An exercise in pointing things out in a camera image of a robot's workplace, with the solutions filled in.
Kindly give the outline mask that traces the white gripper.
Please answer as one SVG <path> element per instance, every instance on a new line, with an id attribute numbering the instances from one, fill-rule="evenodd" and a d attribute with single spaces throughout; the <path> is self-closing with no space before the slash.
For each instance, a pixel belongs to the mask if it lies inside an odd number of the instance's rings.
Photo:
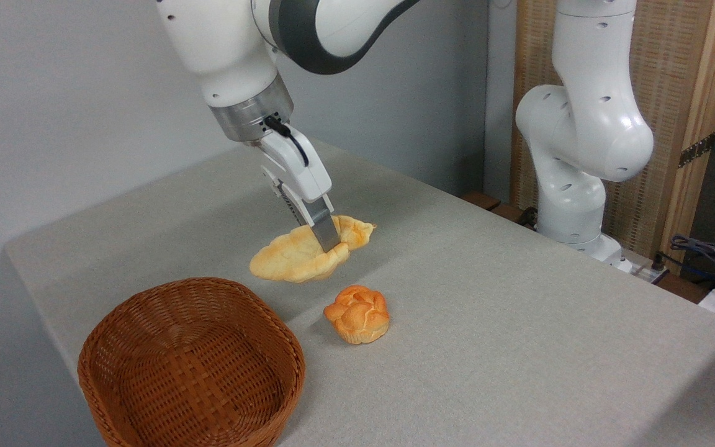
<path id="1" fill-rule="evenodd" d="M 300 226 L 312 229 L 324 253 L 332 251 L 341 243 L 326 196 L 332 181 L 316 149 L 291 125 L 289 138 L 267 125 L 261 129 L 261 169 L 275 195 L 286 203 Z"/>

